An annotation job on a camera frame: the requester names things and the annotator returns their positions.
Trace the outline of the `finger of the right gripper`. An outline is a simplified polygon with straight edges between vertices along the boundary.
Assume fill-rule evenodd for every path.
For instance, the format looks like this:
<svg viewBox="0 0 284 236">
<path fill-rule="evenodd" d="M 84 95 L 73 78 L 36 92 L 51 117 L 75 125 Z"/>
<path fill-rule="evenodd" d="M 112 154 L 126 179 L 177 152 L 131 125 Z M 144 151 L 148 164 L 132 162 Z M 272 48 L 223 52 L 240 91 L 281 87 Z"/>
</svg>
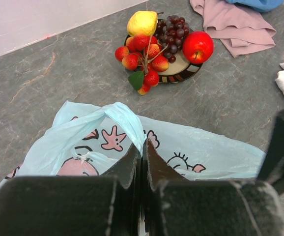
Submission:
<svg viewBox="0 0 284 236">
<path fill-rule="evenodd" d="M 278 112 L 272 137 L 257 179 L 284 189 L 284 110 Z"/>
</svg>

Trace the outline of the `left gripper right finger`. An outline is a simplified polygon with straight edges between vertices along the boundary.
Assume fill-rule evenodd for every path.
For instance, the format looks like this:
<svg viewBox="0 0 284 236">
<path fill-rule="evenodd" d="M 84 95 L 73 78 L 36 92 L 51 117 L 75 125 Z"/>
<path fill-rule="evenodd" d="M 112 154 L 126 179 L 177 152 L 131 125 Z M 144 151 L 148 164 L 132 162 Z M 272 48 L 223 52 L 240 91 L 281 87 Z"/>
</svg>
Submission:
<svg viewBox="0 0 284 236">
<path fill-rule="evenodd" d="M 143 170 L 145 229 L 151 236 L 284 236 L 284 209 L 266 182 L 187 180 L 150 140 Z"/>
</svg>

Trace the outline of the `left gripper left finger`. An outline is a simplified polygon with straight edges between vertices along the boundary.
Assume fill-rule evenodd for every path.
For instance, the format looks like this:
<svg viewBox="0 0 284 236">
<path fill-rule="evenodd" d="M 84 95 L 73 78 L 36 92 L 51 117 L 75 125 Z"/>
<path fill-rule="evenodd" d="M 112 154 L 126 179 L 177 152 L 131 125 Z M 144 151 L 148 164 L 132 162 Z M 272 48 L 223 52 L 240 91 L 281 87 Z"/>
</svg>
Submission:
<svg viewBox="0 0 284 236">
<path fill-rule="evenodd" d="M 100 176 L 17 177 L 0 189 L 0 236 L 137 236 L 141 156 Z"/>
</svg>

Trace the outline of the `light blue plastic bag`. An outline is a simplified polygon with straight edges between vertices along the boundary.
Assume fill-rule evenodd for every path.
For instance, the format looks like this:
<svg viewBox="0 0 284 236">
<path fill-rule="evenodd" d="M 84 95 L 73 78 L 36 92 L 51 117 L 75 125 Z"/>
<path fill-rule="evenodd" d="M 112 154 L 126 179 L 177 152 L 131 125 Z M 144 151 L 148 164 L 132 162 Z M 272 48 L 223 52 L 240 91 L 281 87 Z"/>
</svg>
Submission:
<svg viewBox="0 0 284 236">
<path fill-rule="evenodd" d="M 264 159 L 260 149 L 202 129 L 134 114 L 116 102 L 97 107 L 65 102 L 53 124 L 6 176 L 98 176 L 129 147 L 144 141 L 189 180 L 254 178 Z"/>
</svg>

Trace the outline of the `red apple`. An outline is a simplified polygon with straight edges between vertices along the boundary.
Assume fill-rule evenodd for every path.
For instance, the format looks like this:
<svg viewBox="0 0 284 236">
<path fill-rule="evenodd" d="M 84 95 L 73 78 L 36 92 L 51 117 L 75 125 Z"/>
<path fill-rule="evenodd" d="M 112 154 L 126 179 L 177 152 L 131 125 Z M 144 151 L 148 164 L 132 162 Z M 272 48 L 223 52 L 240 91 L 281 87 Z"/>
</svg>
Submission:
<svg viewBox="0 0 284 236">
<path fill-rule="evenodd" d="M 209 34 L 204 31 L 190 33 L 182 46 L 185 58 L 193 64 L 206 62 L 213 54 L 214 43 Z"/>
</svg>

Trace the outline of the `purple grape bunch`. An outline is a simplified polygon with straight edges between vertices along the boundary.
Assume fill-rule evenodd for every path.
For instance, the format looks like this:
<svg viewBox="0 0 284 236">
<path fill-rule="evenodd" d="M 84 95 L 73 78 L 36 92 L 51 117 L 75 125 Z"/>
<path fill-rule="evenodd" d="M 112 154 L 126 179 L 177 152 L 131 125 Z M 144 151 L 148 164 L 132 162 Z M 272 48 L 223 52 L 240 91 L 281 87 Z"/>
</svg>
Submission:
<svg viewBox="0 0 284 236">
<path fill-rule="evenodd" d="M 189 35 L 189 24 L 184 17 L 177 15 L 168 16 L 166 19 L 159 19 L 154 36 L 163 48 L 165 58 L 169 63 L 176 61 L 176 54 L 182 50 L 183 43 Z"/>
</svg>

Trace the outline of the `black round plate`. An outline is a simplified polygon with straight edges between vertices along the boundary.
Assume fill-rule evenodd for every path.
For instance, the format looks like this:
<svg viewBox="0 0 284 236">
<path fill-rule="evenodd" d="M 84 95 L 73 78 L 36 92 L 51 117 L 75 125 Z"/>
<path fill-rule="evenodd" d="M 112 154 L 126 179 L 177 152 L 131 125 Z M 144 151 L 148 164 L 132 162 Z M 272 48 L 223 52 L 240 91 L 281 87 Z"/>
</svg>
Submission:
<svg viewBox="0 0 284 236">
<path fill-rule="evenodd" d="M 191 78 L 195 74 L 197 74 L 203 65 L 203 64 L 190 63 L 185 58 L 182 50 L 179 51 L 175 56 L 176 56 L 176 61 L 174 63 L 169 63 L 169 68 L 166 71 L 159 73 L 159 76 L 160 76 L 159 83 L 173 84 L 173 83 L 183 82 Z"/>
</svg>

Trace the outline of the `mauve pink cloth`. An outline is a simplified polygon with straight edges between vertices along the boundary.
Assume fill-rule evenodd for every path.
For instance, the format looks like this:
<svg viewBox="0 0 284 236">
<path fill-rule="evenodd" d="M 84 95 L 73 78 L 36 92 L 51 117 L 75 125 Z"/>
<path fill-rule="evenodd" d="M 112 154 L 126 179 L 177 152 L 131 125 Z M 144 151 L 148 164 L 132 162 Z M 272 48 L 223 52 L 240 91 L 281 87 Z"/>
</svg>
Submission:
<svg viewBox="0 0 284 236">
<path fill-rule="evenodd" d="M 203 17 L 203 30 L 219 39 L 234 58 L 275 46 L 276 30 L 247 6 L 225 0 L 191 0 L 190 5 Z"/>
</svg>

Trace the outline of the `red lychee bunch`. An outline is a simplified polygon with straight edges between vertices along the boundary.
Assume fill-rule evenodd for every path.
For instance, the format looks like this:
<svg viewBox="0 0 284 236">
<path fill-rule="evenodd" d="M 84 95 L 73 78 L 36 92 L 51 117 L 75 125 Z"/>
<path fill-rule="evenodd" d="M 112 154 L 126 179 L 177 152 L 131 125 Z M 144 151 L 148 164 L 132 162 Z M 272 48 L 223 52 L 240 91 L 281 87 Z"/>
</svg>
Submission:
<svg viewBox="0 0 284 236">
<path fill-rule="evenodd" d="M 138 94 L 145 95 L 159 84 L 159 73 L 169 68 L 169 61 L 164 57 L 167 48 L 158 44 L 154 36 L 138 34 L 128 37 L 126 45 L 116 49 L 116 60 L 133 72 L 128 81 Z"/>
</svg>

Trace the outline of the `blue cloth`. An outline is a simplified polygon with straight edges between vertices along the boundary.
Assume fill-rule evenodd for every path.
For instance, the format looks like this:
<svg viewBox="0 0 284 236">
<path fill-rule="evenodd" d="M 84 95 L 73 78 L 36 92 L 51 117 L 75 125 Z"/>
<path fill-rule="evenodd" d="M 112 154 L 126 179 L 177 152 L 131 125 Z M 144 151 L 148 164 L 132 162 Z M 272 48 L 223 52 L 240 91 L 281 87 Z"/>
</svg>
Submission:
<svg viewBox="0 0 284 236">
<path fill-rule="evenodd" d="M 258 12 L 269 12 L 283 4 L 284 0 L 226 0 L 230 4 L 241 4 Z"/>
</svg>

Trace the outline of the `yellow pear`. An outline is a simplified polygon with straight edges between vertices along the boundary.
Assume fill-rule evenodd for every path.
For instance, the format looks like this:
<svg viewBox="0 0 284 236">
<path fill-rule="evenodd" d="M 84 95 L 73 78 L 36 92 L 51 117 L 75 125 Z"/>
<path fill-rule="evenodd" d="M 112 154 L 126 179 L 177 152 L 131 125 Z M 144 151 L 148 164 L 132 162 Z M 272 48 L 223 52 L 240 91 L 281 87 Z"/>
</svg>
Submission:
<svg viewBox="0 0 284 236">
<path fill-rule="evenodd" d="M 146 35 L 155 33 L 158 23 L 158 13 L 155 11 L 137 11 L 127 23 L 127 33 L 130 36 Z"/>
</svg>

